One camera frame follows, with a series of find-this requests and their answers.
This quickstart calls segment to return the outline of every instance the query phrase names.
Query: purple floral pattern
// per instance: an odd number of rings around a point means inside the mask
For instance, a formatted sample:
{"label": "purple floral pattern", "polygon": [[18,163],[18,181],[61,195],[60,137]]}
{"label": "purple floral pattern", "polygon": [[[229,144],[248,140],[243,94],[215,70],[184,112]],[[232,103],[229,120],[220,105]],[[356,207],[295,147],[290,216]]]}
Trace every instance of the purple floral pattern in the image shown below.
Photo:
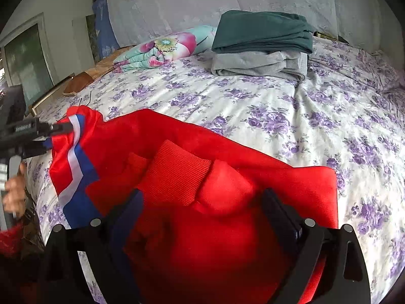
{"label": "purple floral pattern", "polygon": [[[299,83],[274,77],[215,77],[211,59],[208,51],[153,70],[107,74],[77,96],[50,104],[39,116],[55,122],[80,100],[105,120],[150,108],[293,166],[332,168],[339,226],[349,223],[355,228],[372,303],[379,303],[405,265],[403,72],[380,56],[319,38],[314,38],[307,79]],[[45,241],[55,223],[69,227],[57,205],[50,163],[51,153],[28,161],[27,187]],[[94,298],[99,298],[94,278],[87,276]]]}

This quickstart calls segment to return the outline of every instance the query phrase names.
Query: gray folded garment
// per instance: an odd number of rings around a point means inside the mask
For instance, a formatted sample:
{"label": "gray folded garment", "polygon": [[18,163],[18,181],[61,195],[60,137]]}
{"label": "gray folded garment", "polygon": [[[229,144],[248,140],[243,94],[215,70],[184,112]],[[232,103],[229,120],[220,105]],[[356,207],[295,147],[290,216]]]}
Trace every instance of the gray folded garment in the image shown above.
{"label": "gray folded garment", "polygon": [[307,76],[308,56],[303,52],[244,51],[233,54],[215,54],[211,72],[229,76],[246,74],[255,77],[273,77],[302,81]]}

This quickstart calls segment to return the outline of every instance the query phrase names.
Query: turquoise floral fabric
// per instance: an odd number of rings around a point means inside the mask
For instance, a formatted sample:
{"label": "turquoise floral fabric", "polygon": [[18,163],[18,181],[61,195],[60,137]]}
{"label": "turquoise floral fabric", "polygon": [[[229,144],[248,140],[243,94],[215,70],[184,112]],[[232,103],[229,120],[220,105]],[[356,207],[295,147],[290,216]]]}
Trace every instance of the turquoise floral fabric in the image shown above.
{"label": "turquoise floral fabric", "polygon": [[[55,122],[71,105],[88,104],[105,120],[150,108],[201,125],[292,166],[324,165],[337,175],[339,225],[356,230],[366,260],[372,303],[378,303],[405,265],[405,81],[384,60],[340,42],[314,38],[308,77],[215,77],[212,52],[160,68],[108,74],[79,95],[40,114]],[[47,240],[68,226],[49,178],[51,155],[28,164]],[[86,257],[89,287],[102,295]]]}

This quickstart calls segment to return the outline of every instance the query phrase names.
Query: metal screw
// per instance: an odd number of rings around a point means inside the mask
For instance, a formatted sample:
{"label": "metal screw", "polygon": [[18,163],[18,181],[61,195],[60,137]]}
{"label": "metal screw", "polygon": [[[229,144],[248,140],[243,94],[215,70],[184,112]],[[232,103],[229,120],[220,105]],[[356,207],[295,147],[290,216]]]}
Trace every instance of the metal screw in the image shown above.
{"label": "metal screw", "polygon": [[57,224],[57,225],[55,225],[52,229],[53,229],[53,231],[54,232],[60,232],[60,231],[62,231],[62,228],[63,228],[63,225],[62,224]]}
{"label": "metal screw", "polygon": [[101,224],[101,219],[99,219],[99,218],[95,218],[95,219],[93,219],[91,222],[90,222],[90,225],[92,226],[92,227],[97,227],[97,226],[99,226]]}
{"label": "metal screw", "polygon": [[351,225],[349,225],[349,224],[343,225],[343,229],[344,229],[346,232],[349,232],[349,233],[353,231],[353,227],[352,227]]}
{"label": "metal screw", "polygon": [[315,221],[312,218],[307,218],[304,221],[305,225],[309,226],[309,227],[314,227],[315,226]]}

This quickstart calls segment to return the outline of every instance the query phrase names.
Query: green folded garment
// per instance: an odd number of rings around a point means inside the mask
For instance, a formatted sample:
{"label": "green folded garment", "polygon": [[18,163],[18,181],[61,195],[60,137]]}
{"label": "green folded garment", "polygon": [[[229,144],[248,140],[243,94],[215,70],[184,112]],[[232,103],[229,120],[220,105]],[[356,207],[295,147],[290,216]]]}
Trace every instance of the green folded garment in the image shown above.
{"label": "green folded garment", "polygon": [[311,54],[314,31],[305,17],[297,14],[230,10],[221,16],[212,51],[295,50]]}

